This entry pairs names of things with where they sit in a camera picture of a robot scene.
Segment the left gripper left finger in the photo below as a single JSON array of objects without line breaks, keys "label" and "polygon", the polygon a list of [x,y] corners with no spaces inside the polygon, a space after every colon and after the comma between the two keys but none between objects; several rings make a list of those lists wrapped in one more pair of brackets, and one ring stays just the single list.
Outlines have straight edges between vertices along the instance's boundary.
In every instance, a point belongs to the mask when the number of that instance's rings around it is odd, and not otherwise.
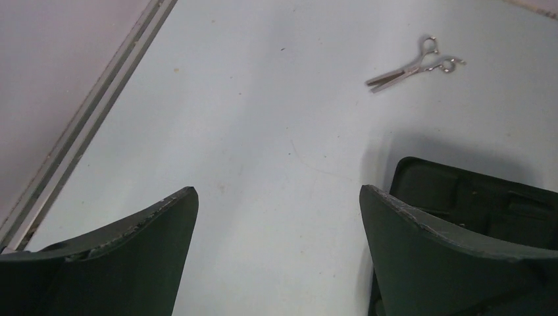
[{"label": "left gripper left finger", "polygon": [[185,187],[42,250],[1,256],[2,315],[171,315],[199,207]]}]

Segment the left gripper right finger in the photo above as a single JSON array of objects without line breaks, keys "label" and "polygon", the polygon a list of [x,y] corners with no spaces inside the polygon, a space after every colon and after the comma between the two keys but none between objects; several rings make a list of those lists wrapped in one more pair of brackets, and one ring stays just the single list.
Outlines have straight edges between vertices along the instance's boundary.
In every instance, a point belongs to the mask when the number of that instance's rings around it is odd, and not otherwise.
[{"label": "left gripper right finger", "polygon": [[467,230],[373,185],[359,203],[387,315],[557,314],[555,250]]}]

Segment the black zippered tool case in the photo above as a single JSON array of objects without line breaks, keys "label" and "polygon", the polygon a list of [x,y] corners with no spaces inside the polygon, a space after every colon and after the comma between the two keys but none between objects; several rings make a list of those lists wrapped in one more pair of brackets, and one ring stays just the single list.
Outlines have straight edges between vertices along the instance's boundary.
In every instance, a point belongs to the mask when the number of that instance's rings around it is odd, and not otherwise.
[{"label": "black zippered tool case", "polygon": [[[406,157],[386,193],[467,230],[557,252],[555,192]],[[368,312],[387,315],[374,269]]]}]

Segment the silver scissors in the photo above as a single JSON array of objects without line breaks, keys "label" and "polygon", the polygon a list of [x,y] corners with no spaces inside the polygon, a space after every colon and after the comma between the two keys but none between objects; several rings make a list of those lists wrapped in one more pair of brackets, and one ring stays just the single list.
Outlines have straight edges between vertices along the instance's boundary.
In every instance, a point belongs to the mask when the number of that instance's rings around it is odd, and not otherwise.
[{"label": "silver scissors", "polygon": [[[458,57],[441,56],[438,39],[435,36],[425,35],[419,40],[418,44],[419,54],[414,61],[402,68],[367,80],[365,86],[370,88],[370,92],[378,93],[410,76],[423,72],[432,72],[436,69],[449,74],[454,72],[458,65],[465,66],[467,64],[465,60]],[[439,59],[430,65],[423,65],[423,61],[428,55],[435,55],[439,57]]]}]

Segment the left aluminium frame post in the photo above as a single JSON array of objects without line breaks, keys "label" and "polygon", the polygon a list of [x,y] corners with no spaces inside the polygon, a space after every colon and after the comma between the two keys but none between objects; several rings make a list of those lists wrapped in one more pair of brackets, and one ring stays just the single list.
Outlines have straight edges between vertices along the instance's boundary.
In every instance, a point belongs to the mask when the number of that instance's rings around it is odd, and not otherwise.
[{"label": "left aluminium frame post", "polygon": [[175,4],[175,1],[150,1],[141,12],[1,223],[1,254],[25,250]]}]

